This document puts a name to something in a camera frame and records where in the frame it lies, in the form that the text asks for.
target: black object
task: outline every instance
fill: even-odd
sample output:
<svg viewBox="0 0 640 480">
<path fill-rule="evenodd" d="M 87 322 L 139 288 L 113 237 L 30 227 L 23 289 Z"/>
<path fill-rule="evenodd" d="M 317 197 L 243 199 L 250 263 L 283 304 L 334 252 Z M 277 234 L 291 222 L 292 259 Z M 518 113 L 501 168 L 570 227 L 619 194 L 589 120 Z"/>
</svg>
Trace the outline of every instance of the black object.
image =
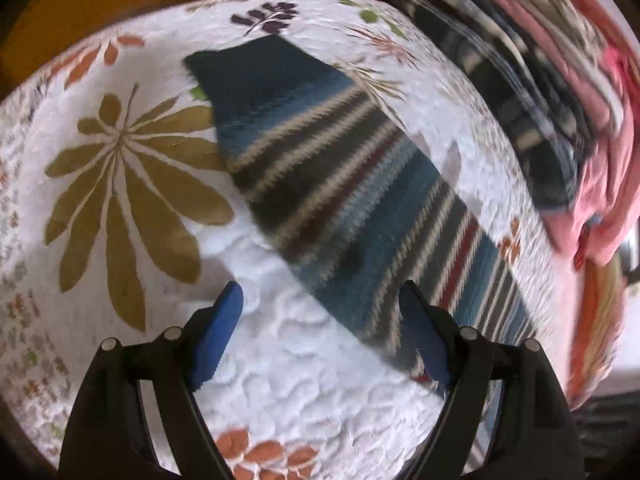
<svg viewBox="0 0 640 480">
<path fill-rule="evenodd" d="M 197 311 L 182 332 L 172 327 L 155 341 L 127 347 L 113 338 L 103 341 L 69 419 L 60 477 L 180 478 L 158 465 L 138 385 L 147 379 L 154 383 L 182 478 L 231 480 L 192 391 L 213 375 L 241 303 L 239 285 L 230 282 L 216 303 Z M 492 380 L 503 381 L 494 436 L 484 465 L 463 478 L 584 478 L 574 423 L 537 341 L 528 339 L 519 347 L 489 342 L 471 327 L 458 327 L 445 310 L 428 305 L 413 282 L 401 287 L 399 303 L 405 320 L 412 320 L 414 329 L 420 327 L 415 335 L 426 369 L 439 375 L 449 390 L 430 440 L 402 480 L 460 477 Z"/>
</svg>

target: plaid shirt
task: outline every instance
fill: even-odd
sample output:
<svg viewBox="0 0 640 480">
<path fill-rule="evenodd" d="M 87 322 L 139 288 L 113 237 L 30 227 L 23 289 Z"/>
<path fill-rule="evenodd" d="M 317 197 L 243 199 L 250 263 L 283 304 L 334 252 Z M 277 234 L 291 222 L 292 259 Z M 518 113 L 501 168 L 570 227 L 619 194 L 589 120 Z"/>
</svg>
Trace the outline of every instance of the plaid shirt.
<svg viewBox="0 0 640 480">
<path fill-rule="evenodd" d="M 446 4 L 440 5 L 432 0 L 432 3 L 445 13 L 456 12 L 460 21 L 505 55 L 512 66 L 517 69 L 518 64 L 521 65 L 518 73 L 532 97 L 537 99 L 538 105 L 546 110 L 556 130 L 573 147 L 579 173 L 593 150 L 595 129 L 586 119 L 582 104 L 573 89 L 530 34 L 491 0 L 447 0 Z M 517 56 L 512 54 L 513 50 L 516 50 Z"/>
<path fill-rule="evenodd" d="M 513 64 L 455 13 L 430 0 L 386 1 L 411 17 L 484 98 L 513 146 L 535 206 L 545 212 L 570 208 L 577 191 L 574 150 Z"/>
</svg>

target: blue gripper pad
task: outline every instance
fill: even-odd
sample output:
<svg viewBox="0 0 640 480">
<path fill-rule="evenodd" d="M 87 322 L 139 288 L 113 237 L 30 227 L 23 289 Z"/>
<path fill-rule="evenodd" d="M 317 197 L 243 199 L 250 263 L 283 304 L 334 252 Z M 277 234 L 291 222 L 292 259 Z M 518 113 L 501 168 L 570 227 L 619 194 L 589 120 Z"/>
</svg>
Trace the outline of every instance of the blue gripper pad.
<svg viewBox="0 0 640 480">
<path fill-rule="evenodd" d="M 426 311 L 426 308 L 437 307 L 429 306 L 426 302 L 423 304 L 423 301 L 412 287 L 407 285 L 400 287 L 398 302 L 402 317 L 401 330 L 414 340 L 415 347 L 424 362 L 425 373 L 448 390 L 452 376 L 448 365 L 447 345 L 438 334 Z"/>
<path fill-rule="evenodd" d="M 209 325 L 203 328 L 199 341 L 191 349 L 193 367 L 188 383 L 192 392 L 213 377 L 238 324 L 243 304 L 242 287 L 229 282 L 211 307 L 213 314 L 209 317 Z"/>
</svg>

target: beige garment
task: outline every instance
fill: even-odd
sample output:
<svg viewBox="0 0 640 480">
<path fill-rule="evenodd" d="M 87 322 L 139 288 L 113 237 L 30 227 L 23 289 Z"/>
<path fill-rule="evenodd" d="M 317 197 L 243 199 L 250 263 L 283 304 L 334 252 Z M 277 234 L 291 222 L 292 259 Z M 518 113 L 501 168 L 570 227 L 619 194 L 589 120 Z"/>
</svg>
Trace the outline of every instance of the beige garment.
<svg viewBox="0 0 640 480">
<path fill-rule="evenodd" d="M 588 57 L 584 49 L 579 48 L 578 45 L 567 36 L 564 30 L 552 22 L 536 4 L 530 0 L 518 0 L 518 2 L 527 9 L 554 38 L 566 62 L 590 81 L 593 87 L 602 95 L 610 109 L 609 129 L 613 136 L 617 136 L 622 127 L 625 112 L 620 97 L 613 88 L 611 81 L 602 73 L 598 66 L 597 60 L 600 59 L 600 50 L 598 49 L 597 59 Z"/>
<path fill-rule="evenodd" d="M 607 46 L 602 33 L 585 18 L 571 0 L 526 0 L 558 27 L 594 66 Z"/>
</svg>

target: red stripe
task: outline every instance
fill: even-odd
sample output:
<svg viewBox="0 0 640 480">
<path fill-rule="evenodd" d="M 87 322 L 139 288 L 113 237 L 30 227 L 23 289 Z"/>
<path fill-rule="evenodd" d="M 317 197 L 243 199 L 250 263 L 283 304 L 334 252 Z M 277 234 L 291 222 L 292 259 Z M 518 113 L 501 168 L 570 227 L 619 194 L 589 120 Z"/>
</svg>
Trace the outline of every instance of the red stripe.
<svg viewBox="0 0 640 480">
<path fill-rule="evenodd" d="M 300 234 L 290 240 L 287 247 L 282 250 L 282 255 L 285 260 L 293 258 L 298 254 L 303 247 L 309 245 L 318 238 L 320 231 L 327 222 L 331 219 L 338 209 L 342 207 L 349 195 L 360 185 L 364 177 L 369 171 L 382 159 L 388 149 L 398 139 L 401 139 L 404 134 L 396 128 L 393 133 L 378 146 L 375 152 L 369 157 L 364 159 L 360 164 L 360 167 L 351 175 L 351 177 L 344 183 L 344 185 L 337 190 L 337 193 L 333 195 L 316 213 L 309 219 L 306 226 L 300 231 Z"/>
<path fill-rule="evenodd" d="M 458 281 L 460 280 L 460 274 L 462 273 L 462 269 L 465 266 L 466 259 L 469 254 L 469 249 L 471 248 L 471 242 L 476 235 L 476 231 L 478 231 L 478 220 L 476 217 L 471 217 L 469 225 L 466 227 L 465 235 L 462 238 L 462 243 L 460 244 L 460 250 L 456 255 L 456 261 L 451 268 L 451 272 L 449 274 L 449 279 L 447 280 L 447 286 L 444 288 L 442 293 L 442 299 L 440 300 L 440 304 L 438 305 L 440 308 L 446 308 L 449 310 L 449 302 L 453 297 L 453 293 L 456 290 L 456 286 L 458 285 Z"/>
</svg>

